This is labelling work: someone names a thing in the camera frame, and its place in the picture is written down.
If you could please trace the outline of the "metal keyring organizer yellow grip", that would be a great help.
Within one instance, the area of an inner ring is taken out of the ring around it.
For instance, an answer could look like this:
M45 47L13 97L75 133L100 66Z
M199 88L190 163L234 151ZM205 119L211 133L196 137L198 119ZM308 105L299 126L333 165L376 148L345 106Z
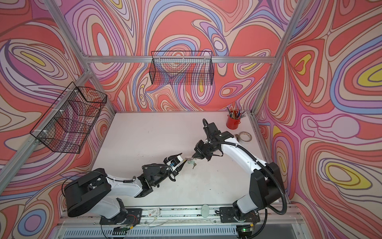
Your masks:
M195 160L194 158L190 157L190 158L184 158L184 160L188 163L188 164L194 164L195 163Z

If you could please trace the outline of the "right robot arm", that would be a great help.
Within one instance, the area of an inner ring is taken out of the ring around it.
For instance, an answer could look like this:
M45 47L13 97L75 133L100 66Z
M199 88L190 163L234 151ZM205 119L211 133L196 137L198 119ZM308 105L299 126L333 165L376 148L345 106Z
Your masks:
M215 123L203 119L203 125L207 139L196 144L193 158L210 161L214 156L227 155L250 174L248 193L232 204L232 212L227 216L243 221L248 214L262 209L271 209L278 215L286 214L286 192L278 165L259 159L230 132L221 132Z

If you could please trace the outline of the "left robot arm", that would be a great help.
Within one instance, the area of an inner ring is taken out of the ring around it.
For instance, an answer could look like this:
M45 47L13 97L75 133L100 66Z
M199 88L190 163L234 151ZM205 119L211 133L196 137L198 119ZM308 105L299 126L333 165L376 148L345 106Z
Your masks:
M143 198L164 180L175 182L186 162L181 154L172 155L161 164L143 165L142 174L131 179L111 176L103 168L90 171L63 188L67 214L73 218L91 212L107 219L126 215L120 196Z

